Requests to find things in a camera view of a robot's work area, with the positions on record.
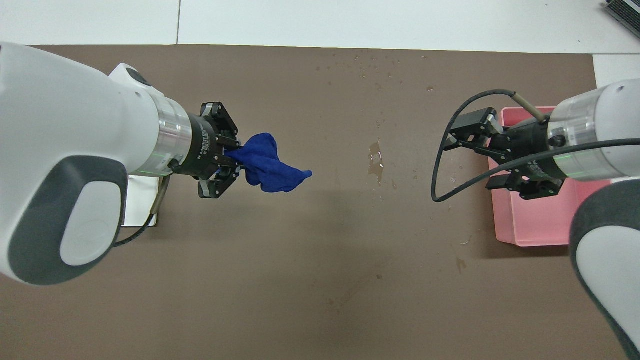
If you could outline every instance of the black cable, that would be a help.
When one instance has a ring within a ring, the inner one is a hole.
[[[140,227],[138,229],[138,231],[136,231],[133,235],[131,235],[130,237],[124,239],[124,240],[120,240],[116,243],[113,244],[113,247],[118,247],[118,246],[122,246],[125,244],[128,244],[130,242],[132,242],[133,240],[135,240],[137,237],[139,237],[140,235],[142,235],[142,233],[145,232],[145,230],[147,230],[147,228],[149,227],[149,224],[151,224],[151,220],[154,219],[154,215],[155,214],[149,214],[149,217],[147,218],[147,222],[145,222],[144,225],[142,225],[142,227]]]
[[[449,120],[449,123],[447,125],[447,129],[444,131],[444,134],[442,135],[442,140],[440,141],[440,148],[438,149],[438,155],[436,156],[436,163],[435,165],[433,165],[433,175],[431,176],[431,198],[433,199],[433,201],[441,202],[446,200],[446,199],[440,200],[441,198],[436,196],[436,182],[438,180],[438,171],[440,170],[440,160],[442,159],[442,153],[444,152],[444,144],[447,141],[447,137],[449,136],[449,132],[453,127],[453,123],[456,121],[460,113],[462,113],[467,108],[467,106],[469,106],[469,104],[471,104],[472,102],[480,98],[491,96],[491,95],[506,95],[508,97],[514,97],[515,94],[516,93],[514,91],[504,90],[504,89],[495,89],[495,90],[481,92],[480,94],[476,94],[470,97],[467,101],[465,101],[462,105],[460,105],[460,107],[456,110],[455,113],[453,113],[453,116],[451,117],[451,120]]]
[[[142,225],[142,227],[140,227],[138,231],[136,231],[130,237],[124,240],[115,242],[112,247],[118,247],[118,246],[122,246],[127,243],[130,243],[133,240],[135,240],[137,237],[142,235],[142,233],[144,233],[145,230],[147,230],[147,228],[149,227],[149,224],[151,224],[151,220],[153,220],[154,218],[154,215],[158,214],[158,210],[160,210],[160,204],[162,204],[162,201],[164,200],[164,196],[166,195],[166,189],[169,187],[169,180],[171,180],[171,174],[163,177],[162,180],[160,180],[160,185],[158,188],[158,193],[156,194],[156,199],[154,200],[153,205],[151,205],[149,217],[147,218],[147,221],[144,223],[144,225]]]
[[[640,145],[640,138],[606,140],[606,141],[601,141],[601,142],[584,143],[584,144],[580,144],[580,145],[564,147],[564,148],[561,148],[561,149],[555,149],[555,150],[551,150],[551,151],[539,152],[537,154],[528,155],[528,156],[525,156],[523,158],[516,159],[516,160],[511,160],[508,163],[504,163],[504,164],[494,168],[493,170],[489,170],[489,171],[487,171],[487,172],[485,172],[485,173],[483,173],[481,175],[478,175],[478,176],[474,177],[473,179],[467,181],[466,183],[464,183],[464,184],[460,185],[459,187],[451,190],[449,193],[446,193],[445,195],[443,195],[441,197],[437,197],[435,195],[435,181],[433,181],[431,183],[431,198],[435,202],[443,202],[443,201],[451,198],[452,196],[456,195],[457,193],[461,192],[462,190],[465,190],[468,187],[470,187],[470,186],[482,181],[483,179],[486,179],[487,177],[490,177],[491,175],[495,175],[495,174],[497,174],[497,173],[499,173],[501,171],[510,170],[512,168],[521,167],[522,165],[526,165],[527,163],[532,162],[532,161],[539,161],[539,160],[542,160],[542,159],[552,158],[552,157],[558,156],[558,155],[569,154],[571,152],[600,149],[602,147],[632,146],[632,145]]]

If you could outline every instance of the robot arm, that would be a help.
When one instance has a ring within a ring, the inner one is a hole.
[[[486,95],[515,93],[505,90]],[[640,176],[640,79],[622,81],[563,101],[550,115],[537,114],[502,127],[493,108],[453,116],[443,137],[431,194],[443,201],[493,176],[486,187],[519,192],[525,200],[557,195],[566,178],[579,181]],[[435,195],[442,151],[460,147],[500,166],[442,197]],[[578,209],[570,232],[570,257],[583,287],[603,313],[630,359],[640,359],[640,180],[594,193]]]
[[[483,94],[509,95],[516,100],[516,94],[507,90]],[[520,193],[525,200],[557,195],[568,177],[592,181],[640,176],[636,156],[640,147],[622,146],[635,145],[633,140],[640,143],[639,95],[640,79],[621,81],[567,99],[547,115],[536,113],[520,99],[518,103],[535,117],[512,127],[498,124],[493,108],[458,116],[460,110],[452,118],[438,152],[432,197],[436,201],[450,197],[435,196],[437,171],[442,151],[459,147],[490,157],[509,172],[491,177],[487,189],[505,188]]]
[[[129,174],[193,176],[217,198],[239,172],[221,103],[187,113],[125,64],[105,76],[0,44],[0,124],[0,272],[29,284],[73,279],[107,254]]]

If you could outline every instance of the pink plastic bin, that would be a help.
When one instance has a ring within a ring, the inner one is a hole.
[[[548,113],[555,108],[538,109]],[[531,115],[523,108],[504,108],[500,123],[514,126],[529,118]],[[496,166],[489,159],[489,168]],[[558,195],[536,200],[522,200],[517,192],[506,189],[492,190],[495,236],[504,243],[520,247],[568,245],[571,221],[578,207],[592,193],[608,184],[611,184],[609,180],[583,183],[567,179]]]

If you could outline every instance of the blue cloth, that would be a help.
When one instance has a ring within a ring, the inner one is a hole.
[[[311,171],[300,171],[282,163],[276,140],[267,133],[255,135],[242,148],[227,151],[225,155],[243,164],[247,183],[259,184],[263,192],[288,193],[312,175]]]

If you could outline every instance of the silver cylindrical joint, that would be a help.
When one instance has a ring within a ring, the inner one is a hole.
[[[191,123],[187,112],[177,102],[151,95],[158,110],[159,133],[149,159],[133,175],[160,177],[171,174],[167,167],[176,159],[184,161],[191,147]]]
[[[600,88],[572,97],[560,103],[551,114],[548,137],[561,135],[565,146],[598,141],[596,135],[596,106],[606,88]],[[602,149],[585,150],[554,156],[557,166],[570,178],[592,181],[621,177],[602,152]]]

